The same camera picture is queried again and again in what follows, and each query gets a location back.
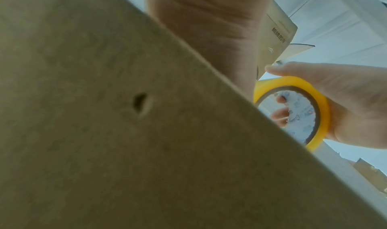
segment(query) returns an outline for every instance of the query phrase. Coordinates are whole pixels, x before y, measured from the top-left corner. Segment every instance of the hole in cardboard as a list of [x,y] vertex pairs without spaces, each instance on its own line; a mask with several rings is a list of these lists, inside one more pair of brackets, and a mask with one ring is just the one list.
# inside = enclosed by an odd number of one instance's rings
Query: hole in cardboard
[[137,94],[133,99],[133,108],[136,113],[143,116],[149,112],[152,107],[150,96],[146,93]]

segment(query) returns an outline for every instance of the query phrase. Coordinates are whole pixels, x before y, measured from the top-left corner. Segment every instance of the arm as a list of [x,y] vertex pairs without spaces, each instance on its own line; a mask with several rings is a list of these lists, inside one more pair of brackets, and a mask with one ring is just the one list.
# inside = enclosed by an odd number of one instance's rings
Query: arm
[[148,13],[251,99],[257,35],[270,0],[147,0]]

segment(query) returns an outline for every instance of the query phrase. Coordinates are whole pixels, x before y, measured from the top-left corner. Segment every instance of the hand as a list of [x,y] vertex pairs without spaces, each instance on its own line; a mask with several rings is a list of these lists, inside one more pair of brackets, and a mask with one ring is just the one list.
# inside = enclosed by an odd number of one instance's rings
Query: hand
[[[279,76],[308,81],[329,99],[331,126],[327,138],[345,144],[387,148],[387,68],[291,62],[267,66]],[[279,103],[285,99],[277,98]],[[273,113],[286,124],[287,109]]]
[[270,1],[147,0],[147,10],[252,100],[258,30]]

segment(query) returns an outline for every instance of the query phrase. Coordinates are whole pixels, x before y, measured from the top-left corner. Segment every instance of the packing tape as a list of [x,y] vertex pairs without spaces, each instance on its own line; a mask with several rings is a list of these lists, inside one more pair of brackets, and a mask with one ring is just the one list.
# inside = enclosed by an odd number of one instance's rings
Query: packing tape
[[273,101],[276,96],[283,96],[287,101],[285,107],[289,109],[284,130],[304,143],[309,151],[314,151],[329,130],[331,114],[327,98],[298,77],[288,76],[256,82],[254,103],[257,107],[269,106],[270,99]]

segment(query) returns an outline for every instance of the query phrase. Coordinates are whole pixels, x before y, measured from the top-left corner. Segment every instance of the cardboard piece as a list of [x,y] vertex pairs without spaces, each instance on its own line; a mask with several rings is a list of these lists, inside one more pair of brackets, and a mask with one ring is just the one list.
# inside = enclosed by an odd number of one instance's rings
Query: cardboard piece
[[276,61],[287,59],[314,47],[312,45],[291,44],[296,32],[297,26],[273,0],[259,30],[257,79],[260,79],[265,73],[266,65],[271,65]]
[[0,0],[2,229],[385,229],[125,0]]

